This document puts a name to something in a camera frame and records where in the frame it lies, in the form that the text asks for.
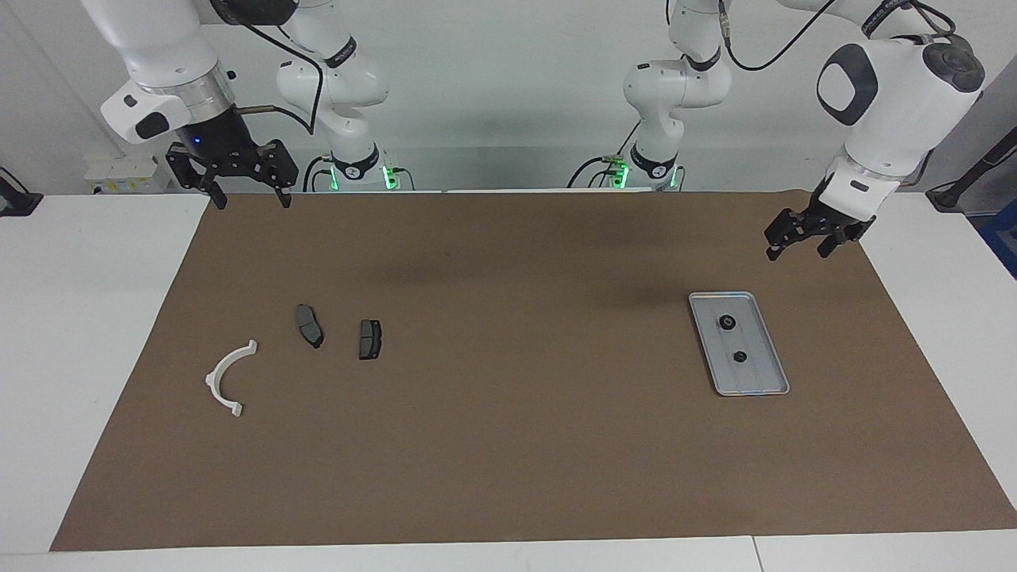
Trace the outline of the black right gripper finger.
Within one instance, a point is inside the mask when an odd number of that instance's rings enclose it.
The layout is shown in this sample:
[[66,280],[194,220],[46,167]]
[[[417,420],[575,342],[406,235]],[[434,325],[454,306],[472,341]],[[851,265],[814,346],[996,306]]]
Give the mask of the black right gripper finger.
[[185,145],[170,145],[164,158],[182,188],[204,193],[218,210],[225,210],[226,193],[217,182],[217,167],[201,163]]
[[254,180],[272,188],[280,205],[289,209],[291,189],[296,184],[300,170],[289,149],[281,140],[271,140],[255,148]]

